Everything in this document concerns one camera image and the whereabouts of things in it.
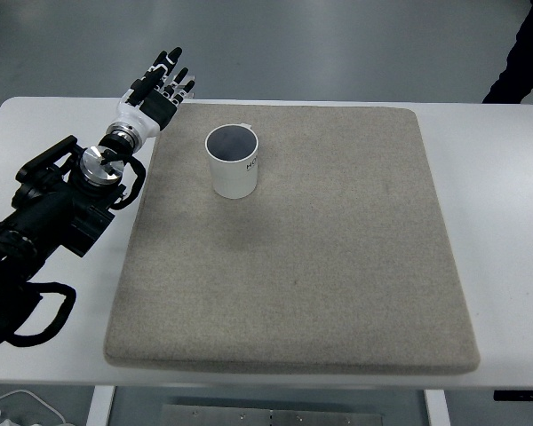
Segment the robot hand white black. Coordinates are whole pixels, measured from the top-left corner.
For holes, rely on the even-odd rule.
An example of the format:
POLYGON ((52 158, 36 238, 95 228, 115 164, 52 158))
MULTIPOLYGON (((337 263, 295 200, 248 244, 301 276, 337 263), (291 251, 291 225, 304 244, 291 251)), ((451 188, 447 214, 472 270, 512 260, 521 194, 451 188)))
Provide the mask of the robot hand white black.
POLYGON ((127 134, 128 139, 139 146, 168 126, 195 86, 194 79, 184 83, 187 67, 174 73, 181 54, 180 47, 162 51, 145 74, 132 83, 119 100, 108 134, 127 134))

